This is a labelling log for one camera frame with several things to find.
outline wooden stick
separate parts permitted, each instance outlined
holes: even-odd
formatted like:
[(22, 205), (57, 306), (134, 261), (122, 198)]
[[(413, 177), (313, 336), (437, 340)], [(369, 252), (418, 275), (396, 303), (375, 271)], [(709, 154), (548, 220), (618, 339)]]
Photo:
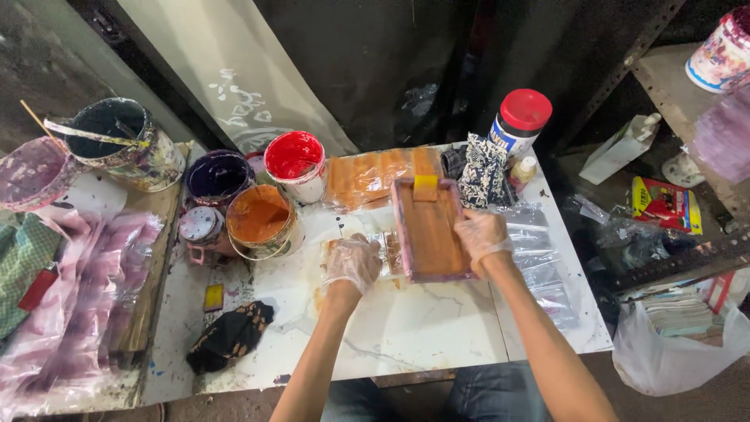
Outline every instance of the wooden stick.
[(34, 120), (37, 121), (37, 123), (39, 124), (39, 126), (41, 126), (42, 129), (46, 132), (47, 136), (51, 137), (52, 140), (54, 140), (58, 144), (58, 146), (60, 148), (62, 148), (63, 150), (65, 150), (65, 151), (68, 150), (68, 148), (65, 148), (65, 144), (62, 143), (62, 141), (60, 139), (58, 139), (55, 135), (53, 135), (52, 132), (50, 132), (50, 130), (47, 129), (47, 127), (44, 126), (44, 124), (42, 123), (42, 121), (39, 120), (39, 118), (37, 117), (37, 114), (32, 111), (32, 109), (29, 107), (29, 105), (26, 103), (26, 101), (21, 100), (21, 105), (23, 106), (23, 108), (26, 109), (26, 111), (28, 111), (28, 114), (31, 114), (31, 117), (33, 117)]

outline shelf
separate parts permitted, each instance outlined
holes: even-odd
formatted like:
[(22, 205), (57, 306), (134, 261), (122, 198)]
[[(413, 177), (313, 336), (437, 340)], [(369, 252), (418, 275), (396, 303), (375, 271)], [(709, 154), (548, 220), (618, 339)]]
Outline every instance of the shelf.
[(698, 117), (719, 100), (719, 95), (695, 85), (685, 73), (685, 63), (701, 44), (659, 47), (644, 55), (633, 70), (654, 105), (679, 136), (706, 181), (732, 216), (750, 222), (750, 179), (734, 185), (701, 161), (691, 148)]

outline small bottle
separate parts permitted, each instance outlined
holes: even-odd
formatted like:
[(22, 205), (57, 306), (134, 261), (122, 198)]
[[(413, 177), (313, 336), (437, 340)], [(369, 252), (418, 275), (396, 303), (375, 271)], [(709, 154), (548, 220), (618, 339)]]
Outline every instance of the small bottle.
[(536, 158), (526, 157), (517, 162), (511, 169), (511, 176), (508, 181), (516, 188), (516, 193), (520, 194), (526, 185), (534, 178), (536, 174)]

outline purple paint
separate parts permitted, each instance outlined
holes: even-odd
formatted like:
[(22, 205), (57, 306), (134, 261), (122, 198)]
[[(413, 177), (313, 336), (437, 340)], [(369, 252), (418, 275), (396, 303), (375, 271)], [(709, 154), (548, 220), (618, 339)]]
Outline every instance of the purple paint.
[(51, 137), (30, 140), (0, 163), (0, 208), (19, 213), (50, 205), (83, 169)]
[(185, 183), (203, 206), (227, 206), (247, 188), (256, 185), (255, 172), (245, 157), (228, 149), (211, 151), (187, 171)]

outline white marble table surface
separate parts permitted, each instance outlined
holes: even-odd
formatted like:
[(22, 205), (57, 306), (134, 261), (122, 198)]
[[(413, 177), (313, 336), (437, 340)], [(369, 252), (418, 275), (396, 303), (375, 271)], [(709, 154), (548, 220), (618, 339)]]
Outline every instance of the white marble table surface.
[[(539, 202), (562, 255), (568, 297), (580, 325), (563, 334), (577, 353), (612, 349), (608, 332), (581, 264), (551, 197), (542, 171), (522, 200)], [(395, 224), (390, 206), (340, 216), (319, 204), (298, 210), (306, 238), (294, 254), (260, 261), (236, 261), (209, 269), (189, 264), (185, 245), (172, 251), (150, 350), (140, 405), (197, 393), (274, 387), (291, 374), (313, 331), (324, 296), (321, 244), (355, 232), (377, 233)], [(224, 285), (222, 311), (203, 314), (209, 284)], [(274, 322), (257, 348), (220, 372), (194, 376), (185, 355), (207, 324), (243, 302), (274, 307)], [(526, 358), (518, 330), (502, 295), (486, 281), (409, 285), (402, 278), (378, 280), (349, 320), (333, 379), (448, 369)]]

